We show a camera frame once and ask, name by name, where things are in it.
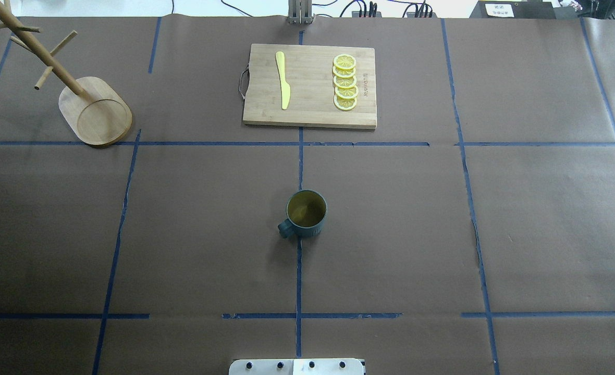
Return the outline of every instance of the knife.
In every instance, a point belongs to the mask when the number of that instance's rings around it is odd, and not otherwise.
[[[279,72],[279,88],[282,92],[282,109],[287,109],[289,107],[289,98],[291,97],[291,86],[289,86],[284,76],[284,52],[276,52],[275,61],[277,62],[277,71]]]

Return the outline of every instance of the wooden cutting board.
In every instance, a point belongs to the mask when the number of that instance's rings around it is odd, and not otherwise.
[[[275,53],[284,52],[291,99],[281,108]],[[350,111],[333,104],[333,58],[349,53],[356,58],[358,103]],[[253,44],[250,85],[245,95],[243,123],[248,125],[313,126],[368,129],[377,127],[375,50],[321,45]]]

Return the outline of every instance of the blue mug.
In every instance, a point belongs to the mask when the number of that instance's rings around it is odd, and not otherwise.
[[[326,199],[314,190],[300,190],[287,202],[287,219],[277,228],[282,238],[290,235],[312,237],[318,235],[326,221]]]

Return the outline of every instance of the lemon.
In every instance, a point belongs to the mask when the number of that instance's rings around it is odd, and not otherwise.
[[[352,55],[343,53],[333,58],[333,66],[343,70],[353,69],[356,66],[356,59]]]
[[[340,77],[340,78],[353,77],[356,74],[356,68],[345,70],[345,69],[339,69],[337,67],[333,67],[333,74],[336,77]]]
[[[341,89],[348,89],[356,86],[356,76],[349,78],[333,77],[333,84]]]
[[[353,86],[348,89],[343,89],[336,86],[336,95],[342,99],[353,99],[358,96],[358,87]]]
[[[333,95],[333,104],[343,111],[349,111],[356,106],[356,98],[353,99],[342,99],[338,95]]]

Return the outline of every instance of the white label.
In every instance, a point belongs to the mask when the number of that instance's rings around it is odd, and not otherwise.
[[[514,17],[511,4],[486,4],[486,13],[493,17]]]

